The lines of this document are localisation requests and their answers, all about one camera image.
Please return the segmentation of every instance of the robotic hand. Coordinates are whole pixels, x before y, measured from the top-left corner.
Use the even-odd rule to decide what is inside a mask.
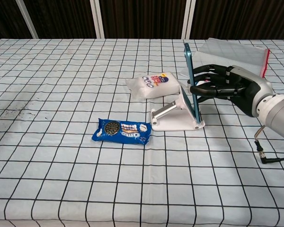
[[[190,91],[201,103],[210,98],[227,99],[250,117],[258,117],[263,126],[255,134],[255,144],[262,163],[280,162],[284,158],[266,158],[257,137],[267,126],[284,137],[284,95],[274,94],[266,79],[238,66],[204,65],[194,69],[195,83]]]

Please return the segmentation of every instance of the white phone stand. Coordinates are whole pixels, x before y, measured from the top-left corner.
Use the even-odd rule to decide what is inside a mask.
[[[204,126],[204,121],[196,121],[194,110],[181,86],[177,100],[157,111],[151,110],[151,127],[154,131],[191,131]]]

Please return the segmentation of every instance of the checkered tablecloth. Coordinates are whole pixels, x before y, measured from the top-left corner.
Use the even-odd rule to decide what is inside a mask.
[[[204,40],[187,40],[192,51]],[[266,78],[284,93],[284,41]],[[152,132],[147,145],[94,142],[98,118],[150,121],[175,95],[138,102],[128,78],[170,71],[183,40],[0,40],[0,227],[284,227],[284,162],[261,164],[260,126],[225,100],[200,105],[206,126]],[[284,139],[261,135],[267,157]]]

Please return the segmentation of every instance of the brown curtain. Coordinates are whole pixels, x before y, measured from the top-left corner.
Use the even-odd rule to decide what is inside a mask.
[[[284,0],[197,0],[191,39],[284,39]]]
[[[32,38],[15,0],[0,0],[1,38]]]
[[[39,38],[96,38],[89,0],[24,0]]]
[[[100,0],[105,38],[181,38],[186,0]]]

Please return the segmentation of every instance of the oreo package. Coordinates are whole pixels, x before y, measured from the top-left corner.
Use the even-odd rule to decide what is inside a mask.
[[[92,139],[94,141],[104,140],[126,144],[146,144],[150,135],[150,123],[103,120],[99,118],[98,129]]]

